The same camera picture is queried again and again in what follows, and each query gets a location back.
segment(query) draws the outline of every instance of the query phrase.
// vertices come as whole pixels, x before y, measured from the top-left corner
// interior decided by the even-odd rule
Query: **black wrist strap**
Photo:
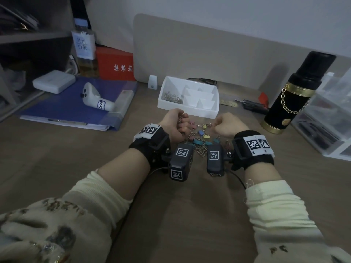
[[[166,166],[166,163],[161,159],[161,154],[167,148],[171,148],[171,141],[169,135],[160,127],[151,139],[137,138],[129,145],[130,148],[139,150],[145,156],[151,168],[159,168]]]
[[[244,137],[253,136],[253,135],[260,135],[259,132],[253,130],[246,130],[239,132],[235,135],[233,140],[233,146],[235,148],[234,157],[233,157],[233,165],[232,170],[236,171],[243,167],[245,170],[250,167],[251,165],[258,163],[258,162],[266,162],[271,163],[274,165],[274,159],[272,155],[263,154],[258,156],[250,156],[250,157],[243,157],[245,155],[245,150],[247,150],[247,145],[243,140]]]

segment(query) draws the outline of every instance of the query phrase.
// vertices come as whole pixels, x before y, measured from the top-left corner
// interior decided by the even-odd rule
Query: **black tumbler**
[[[308,104],[335,59],[335,55],[311,51],[297,72],[290,76],[261,126],[271,133],[281,134]]]

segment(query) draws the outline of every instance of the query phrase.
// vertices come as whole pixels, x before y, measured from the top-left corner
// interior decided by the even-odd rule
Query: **red object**
[[[100,78],[135,81],[133,54],[109,47],[96,47]]]
[[[269,101],[268,101],[268,96],[262,92],[260,96],[258,97],[258,100],[260,101],[261,104],[265,106],[265,108],[268,108]]]

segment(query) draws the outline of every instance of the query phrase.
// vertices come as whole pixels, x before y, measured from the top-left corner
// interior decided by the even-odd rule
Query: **screwdriver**
[[[269,112],[269,108],[267,108],[265,105],[261,103],[248,101],[248,100],[243,100],[243,101],[235,100],[235,101],[241,102],[245,110],[253,111],[259,114],[267,114]]]

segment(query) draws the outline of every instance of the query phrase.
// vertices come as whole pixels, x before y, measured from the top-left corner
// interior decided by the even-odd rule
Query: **gold band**
[[[294,93],[294,94],[302,96],[302,97],[307,97],[307,98],[312,97],[313,94],[315,93],[315,90],[301,88],[299,86],[291,84],[290,82],[287,82],[287,84],[285,85],[285,89],[288,92]]]
[[[273,126],[271,126],[270,124],[268,124],[265,120],[263,120],[261,122],[261,126],[263,127],[263,129],[267,130],[268,132],[271,132],[273,134],[281,134],[283,133],[284,129],[279,129],[279,128],[275,128]]]

